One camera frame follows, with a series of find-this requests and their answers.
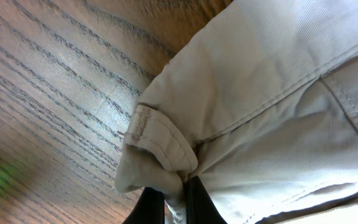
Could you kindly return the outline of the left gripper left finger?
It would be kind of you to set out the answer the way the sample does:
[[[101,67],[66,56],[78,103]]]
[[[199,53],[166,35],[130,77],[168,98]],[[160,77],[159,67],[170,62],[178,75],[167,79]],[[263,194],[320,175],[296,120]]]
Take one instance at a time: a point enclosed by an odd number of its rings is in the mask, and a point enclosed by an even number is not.
[[[134,209],[122,224],[164,224],[165,202],[163,193],[146,187]]]

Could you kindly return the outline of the beige khaki shorts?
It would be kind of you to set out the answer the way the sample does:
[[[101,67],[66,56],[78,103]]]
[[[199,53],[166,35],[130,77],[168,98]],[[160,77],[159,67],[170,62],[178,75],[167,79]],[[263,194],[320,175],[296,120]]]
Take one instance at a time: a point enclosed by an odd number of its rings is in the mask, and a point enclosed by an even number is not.
[[[195,176],[226,223],[358,223],[358,0],[234,1],[169,61],[115,188],[186,223]]]

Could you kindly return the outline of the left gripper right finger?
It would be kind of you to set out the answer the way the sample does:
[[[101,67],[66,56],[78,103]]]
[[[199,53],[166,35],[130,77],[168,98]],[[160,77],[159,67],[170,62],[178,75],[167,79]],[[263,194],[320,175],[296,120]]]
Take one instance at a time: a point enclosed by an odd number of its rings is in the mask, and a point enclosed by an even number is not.
[[[198,176],[186,184],[187,224],[227,224],[219,214]]]

